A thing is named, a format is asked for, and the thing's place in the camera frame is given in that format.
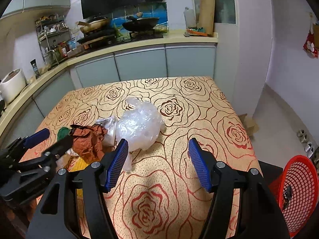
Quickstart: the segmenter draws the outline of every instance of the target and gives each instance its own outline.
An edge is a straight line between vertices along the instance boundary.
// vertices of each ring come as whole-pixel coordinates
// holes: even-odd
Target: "black wok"
[[[151,30],[156,26],[159,21],[159,18],[134,18],[132,16],[126,17],[130,22],[123,23],[122,26],[131,32],[140,32],[140,31],[147,31]]]

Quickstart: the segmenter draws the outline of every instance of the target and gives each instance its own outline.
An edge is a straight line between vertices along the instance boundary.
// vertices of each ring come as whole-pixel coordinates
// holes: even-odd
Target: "pepper grinder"
[[[36,63],[35,59],[33,59],[30,63],[32,65],[33,71],[35,73],[35,78],[38,79],[40,77],[40,74],[39,74],[39,70],[38,70],[37,63]]]

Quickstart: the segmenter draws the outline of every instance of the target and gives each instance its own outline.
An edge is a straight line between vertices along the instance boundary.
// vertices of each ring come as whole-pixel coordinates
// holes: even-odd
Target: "crumpled brown paper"
[[[70,134],[73,136],[73,151],[88,164],[101,160],[104,156],[102,141],[105,134],[107,134],[107,130],[100,125],[71,125],[71,128]]]

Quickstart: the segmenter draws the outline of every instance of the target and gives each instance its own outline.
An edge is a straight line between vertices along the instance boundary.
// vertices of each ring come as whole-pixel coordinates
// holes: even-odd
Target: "pan handle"
[[[137,19],[136,19],[135,17],[133,17],[133,16],[127,16],[126,18],[127,18],[128,20],[131,20],[131,21],[134,21],[134,22],[137,21]]]
[[[85,22],[76,22],[75,24],[80,26],[90,26],[90,23],[85,23]]]

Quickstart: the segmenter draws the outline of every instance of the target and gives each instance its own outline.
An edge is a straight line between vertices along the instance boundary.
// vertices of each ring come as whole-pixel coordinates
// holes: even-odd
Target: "red plastic laundry basket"
[[[283,209],[283,193],[292,188],[292,198],[283,215],[290,237],[304,227],[315,209],[318,198],[318,175],[312,162],[305,156],[295,156],[286,165],[282,175],[269,188]]]

